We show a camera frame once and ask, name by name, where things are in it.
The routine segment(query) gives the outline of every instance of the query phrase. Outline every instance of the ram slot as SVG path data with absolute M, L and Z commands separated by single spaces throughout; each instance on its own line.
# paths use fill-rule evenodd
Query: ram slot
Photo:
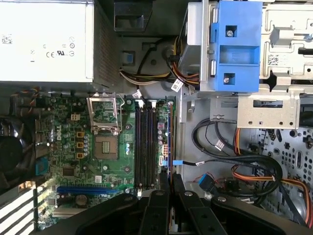
M 135 169 L 134 169 L 134 186 L 135 188 L 139 188 L 140 184 L 142 183 L 142 169 L 141 169 L 141 162 L 142 162 L 142 148 L 141 148 L 141 139 L 142 139 L 142 118 L 143 112 L 141 108 L 136 108 L 135 111 L 135 149 L 134 149 L 134 162 L 135 162 Z

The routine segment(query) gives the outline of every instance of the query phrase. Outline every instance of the white cable label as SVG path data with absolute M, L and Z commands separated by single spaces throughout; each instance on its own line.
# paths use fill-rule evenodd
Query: white cable label
M 137 90 L 136 93 L 133 94 L 133 97 L 134 97 L 135 99 L 139 99 L 140 97 L 142 97 L 142 94 L 141 94 L 141 92 L 140 92 L 139 89 Z
M 221 151 L 224 148 L 225 144 L 223 144 L 220 140 L 217 141 L 217 143 L 215 144 L 215 147 Z
M 183 84 L 182 81 L 180 81 L 179 79 L 176 79 L 176 81 L 173 83 L 171 89 L 172 89 L 173 91 L 175 91 L 175 92 L 178 92 L 178 91 L 181 89 L 181 87 L 182 87 L 183 85 L 184 85 L 184 84 Z
M 196 92 L 196 89 L 194 86 L 189 85 L 188 89 L 189 89 L 189 95 L 194 94 Z
M 198 162 L 198 163 L 196 163 L 196 166 L 200 166 L 200 165 L 203 165 L 205 162 L 203 161 L 203 162 Z

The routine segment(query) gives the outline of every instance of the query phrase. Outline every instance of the blue pcie slot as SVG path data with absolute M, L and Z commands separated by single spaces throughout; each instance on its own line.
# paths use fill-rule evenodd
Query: blue pcie slot
M 57 193 L 73 193 L 73 194 L 87 194 L 87 195 L 99 195 L 118 193 L 119 190 L 111 188 L 96 188 L 96 187 L 68 187 L 59 186 Z
M 168 117 L 167 117 L 167 133 L 168 133 L 168 137 L 167 137 L 167 147 L 168 147 L 168 161 L 167 161 L 167 167 L 169 170 L 169 174 L 170 174 L 170 162 L 171 162 L 171 124 L 172 124 L 172 119 L 171 119 L 171 111 L 170 109 L 168 109 Z

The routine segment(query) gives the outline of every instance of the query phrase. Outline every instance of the black ram slot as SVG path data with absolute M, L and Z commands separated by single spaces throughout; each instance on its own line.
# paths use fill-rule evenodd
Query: black ram slot
M 135 188 L 153 188 L 156 172 L 157 116 L 151 107 L 135 113 Z
M 156 141 L 157 141 L 157 123 L 155 110 L 149 108 L 149 132 L 148 141 L 149 149 L 147 153 L 147 187 L 153 188 L 155 183 L 155 167 L 156 167 Z
M 142 136 L 142 111 L 140 108 L 136 108 L 135 112 L 135 148 L 134 148 L 134 186 L 135 188 L 139 188 L 142 183 L 141 179 L 141 162 L 142 162 L 142 154 L 141 154 L 141 137 Z

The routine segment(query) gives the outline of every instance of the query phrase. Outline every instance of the ce mark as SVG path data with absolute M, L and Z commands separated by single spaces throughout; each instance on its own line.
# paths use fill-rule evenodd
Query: ce mark
M 50 58 L 50 57 L 54 58 L 54 52 L 47 52 L 47 53 L 46 53 L 46 56 L 47 56 L 48 58 Z

